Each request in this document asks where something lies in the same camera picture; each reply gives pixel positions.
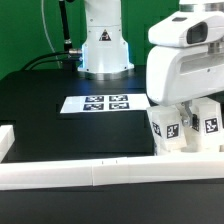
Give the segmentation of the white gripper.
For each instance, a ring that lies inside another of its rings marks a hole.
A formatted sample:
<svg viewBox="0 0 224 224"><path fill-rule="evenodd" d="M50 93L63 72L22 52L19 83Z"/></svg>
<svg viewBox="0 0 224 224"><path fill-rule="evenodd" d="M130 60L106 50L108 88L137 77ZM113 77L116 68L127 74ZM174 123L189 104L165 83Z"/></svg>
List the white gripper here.
<svg viewBox="0 0 224 224"><path fill-rule="evenodd" d="M224 90L224 13L176 12L149 29L148 97L181 103L182 123L193 125L192 99Z"/></svg>

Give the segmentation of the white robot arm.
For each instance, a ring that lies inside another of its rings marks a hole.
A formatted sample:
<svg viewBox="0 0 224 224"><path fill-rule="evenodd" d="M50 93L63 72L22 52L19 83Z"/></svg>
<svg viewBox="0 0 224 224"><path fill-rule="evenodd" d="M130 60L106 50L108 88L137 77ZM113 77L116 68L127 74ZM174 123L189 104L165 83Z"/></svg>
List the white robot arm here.
<svg viewBox="0 0 224 224"><path fill-rule="evenodd" d="M122 36L121 0L84 0L87 39L80 72L104 78L132 69ZM179 0L179 10L148 31L153 48L146 65L146 90L156 104L189 102L224 91L224 0Z"/></svg>

